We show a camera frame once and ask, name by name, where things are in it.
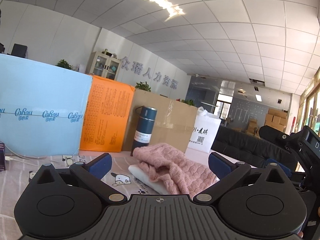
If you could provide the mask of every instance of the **pink knitted sweater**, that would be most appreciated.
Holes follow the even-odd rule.
[[[133,156],[152,182],[163,180],[170,194],[189,194],[191,199],[217,182],[217,176],[200,163],[166,143],[135,148]]]

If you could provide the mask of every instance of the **thermos lid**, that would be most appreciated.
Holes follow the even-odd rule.
[[[156,119],[156,114],[157,114],[157,109],[148,107],[148,106],[143,106],[141,108],[140,117],[147,120],[154,121]]]

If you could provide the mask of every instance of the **white wall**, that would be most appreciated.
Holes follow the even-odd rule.
[[[154,93],[172,99],[186,97],[191,76],[111,31],[24,3],[2,0],[0,9],[0,42],[5,46],[5,53],[10,53],[14,43],[18,43],[28,46],[28,58],[32,60],[55,65],[59,60],[65,59],[72,65],[87,65],[92,51],[108,49],[109,52],[116,53],[118,58],[127,56],[131,62],[129,70],[120,70],[118,81],[132,86],[137,82],[147,81]],[[143,64],[142,74],[150,68],[151,79],[142,74],[134,74],[130,70],[133,61]],[[161,82],[153,80],[157,72],[162,74]],[[178,81],[176,90],[162,84],[164,75]]]
[[[291,95],[291,102],[288,110],[288,124],[287,127],[285,128],[285,133],[290,134],[293,118],[295,117],[295,121],[293,124],[293,132],[294,132],[294,127],[297,123],[297,118],[298,118],[298,111],[299,111],[299,104],[300,104],[300,96],[296,94]]]

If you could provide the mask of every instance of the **green leaves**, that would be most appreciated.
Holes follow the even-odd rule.
[[[72,65],[70,65],[70,64],[69,64],[67,61],[65,61],[64,59],[60,60],[56,66],[57,66],[57,67],[66,68],[66,69],[72,69]]]
[[[146,83],[142,83],[142,82],[137,83],[135,88],[151,92],[151,87],[147,84],[147,82]]]

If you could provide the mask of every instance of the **metal screw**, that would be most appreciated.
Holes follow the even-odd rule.
[[[202,201],[202,202],[210,201],[211,199],[212,199],[212,197],[209,194],[199,194],[197,196],[197,200]]]
[[[109,196],[109,199],[114,202],[118,202],[124,199],[124,196],[121,194],[112,194]]]

